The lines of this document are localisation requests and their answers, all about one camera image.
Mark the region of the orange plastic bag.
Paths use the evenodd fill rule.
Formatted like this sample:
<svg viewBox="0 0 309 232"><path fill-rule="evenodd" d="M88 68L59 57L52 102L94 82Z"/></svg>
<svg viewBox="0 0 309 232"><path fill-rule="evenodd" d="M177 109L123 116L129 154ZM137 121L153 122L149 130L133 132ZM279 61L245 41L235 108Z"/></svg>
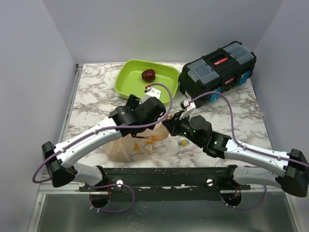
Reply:
<svg viewBox="0 0 309 232"><path fill-rule="evenodd" d="M130 134L111 141L102 146L108 159L113 162L129 163L138 161L150 155L156 143L166 139L169 131L162 123L155 125L154 129L146 129L136 137Z"/></svg>

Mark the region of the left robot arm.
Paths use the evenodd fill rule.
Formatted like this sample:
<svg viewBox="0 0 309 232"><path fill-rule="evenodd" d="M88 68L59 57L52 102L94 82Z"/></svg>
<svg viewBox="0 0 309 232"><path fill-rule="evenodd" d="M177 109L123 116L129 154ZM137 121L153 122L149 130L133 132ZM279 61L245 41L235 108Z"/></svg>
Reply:
<svg viewBox="0 0 309 232"><path fill-rule="evenodd" d="M53 187L81 182L101 191L106 188L107 176L102 168L78 161L100 146L128 134L135 136L152 130L160 118L168 115L164 104L156 97L143 103L134 101L118 106L96 126L62 143L42 145L43 159Z"/></svg>

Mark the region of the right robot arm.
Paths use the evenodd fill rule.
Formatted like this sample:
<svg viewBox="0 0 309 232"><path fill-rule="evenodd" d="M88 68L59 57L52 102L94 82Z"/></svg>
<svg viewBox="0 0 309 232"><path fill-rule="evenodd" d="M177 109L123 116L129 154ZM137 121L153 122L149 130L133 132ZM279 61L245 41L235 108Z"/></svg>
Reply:
<svg viewBox="0 0 309 232"><path fill-rule="evenodd" d="M222 177L227 189L236 186L259 184L281 188L284 192L306 197L309 187L309 163L297 149L280 152L248 145L230 136L212 130L212 125L202 116L173 118L163 121L172 136L184 136L213 158L231 159L251 164L251 168L237 167L233 173Z"/></svg>

